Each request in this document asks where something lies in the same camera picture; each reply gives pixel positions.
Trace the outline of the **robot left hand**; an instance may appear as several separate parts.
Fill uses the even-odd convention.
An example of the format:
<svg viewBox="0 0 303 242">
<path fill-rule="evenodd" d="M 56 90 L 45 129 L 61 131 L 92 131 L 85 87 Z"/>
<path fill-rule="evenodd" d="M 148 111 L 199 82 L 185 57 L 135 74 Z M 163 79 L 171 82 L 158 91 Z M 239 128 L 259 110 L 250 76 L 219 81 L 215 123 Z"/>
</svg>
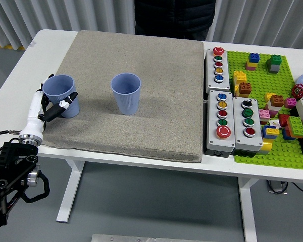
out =
<svg viewBox="0 0 303 242">
<path fill-rule="evenodd" d="M 43 139 L 44 125 L 56 117 L 73 118 L 79 111 L 78 93 L 69 75 L 50 75 L 33 96 L 27 125 L 20 139 Z"/>
</svg>

